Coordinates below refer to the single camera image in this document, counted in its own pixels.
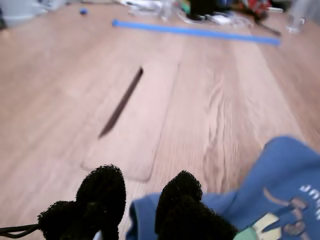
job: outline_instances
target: blue tape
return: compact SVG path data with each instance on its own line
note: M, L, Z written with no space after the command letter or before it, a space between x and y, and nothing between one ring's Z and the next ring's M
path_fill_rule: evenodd
M130 28L130 29L142 29L142 30L148 30L148 31L164 32L164 33L193 35L193 36L207 37L207 38L240 40L240 41L254 42L254 43L260 43L260 44L271 44L276 46L280 44L280 40L274 37L243 35L243 34L196 29L196 28L185 28L185 27L178 27L178 26L162 26L162 25L146 24L146 23L138 23L138 22L119 21L117 19L114 19L112 21L112 26Z

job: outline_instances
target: blue shirt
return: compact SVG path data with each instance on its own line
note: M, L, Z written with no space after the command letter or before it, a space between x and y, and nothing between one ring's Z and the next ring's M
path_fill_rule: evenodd
M132 202L126 240L157 239L159 196ZM273 138L238 190L207 193L202 202L247 240L320 240L320 155L292 137Z

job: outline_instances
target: black cord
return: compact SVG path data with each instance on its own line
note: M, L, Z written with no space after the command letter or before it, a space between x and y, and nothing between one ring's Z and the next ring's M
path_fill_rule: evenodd
M19 239L22 238L35 230L39 229L39 224L32 224L32 225L24 225L24 226L12 226L12 227L3 227L0 228L0 236L7 237L10 239Z

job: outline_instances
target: wood grain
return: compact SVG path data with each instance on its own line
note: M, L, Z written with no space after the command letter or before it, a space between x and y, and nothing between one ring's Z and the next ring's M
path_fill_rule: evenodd
M80 7L0 32L0 227L36 223L50 204L73 200L91 168L113 163L125 175L124 239L131 201L161 191L181 170L205 191L226 192L276 135L320 150L318 26L290 35L286 19L272 15L269 25L283 31L274 47L112 28L115 17L186 24L132 18L117 5L87 5L83 17ZM140 66L140 84L99 140Z
M115 164L127 178L150 178L177 66L155 61L142 67L143 76L115 128L92 146L85 167Z

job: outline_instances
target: white lettering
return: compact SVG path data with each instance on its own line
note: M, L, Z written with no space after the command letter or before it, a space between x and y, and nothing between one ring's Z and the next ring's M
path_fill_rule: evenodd
M318 209L318 210L315 212L315 215L316 215L316 219L317 219L317 220L320 220L320 209Z
M306 193L306 192L308 192L310 190L310 188L311 188L311 185L303 185L303 186L300 187L300 191Z
M313 199L318 199L320 197L320 192L317 189L312 189L309 192L309 195L312 196L313 195Z

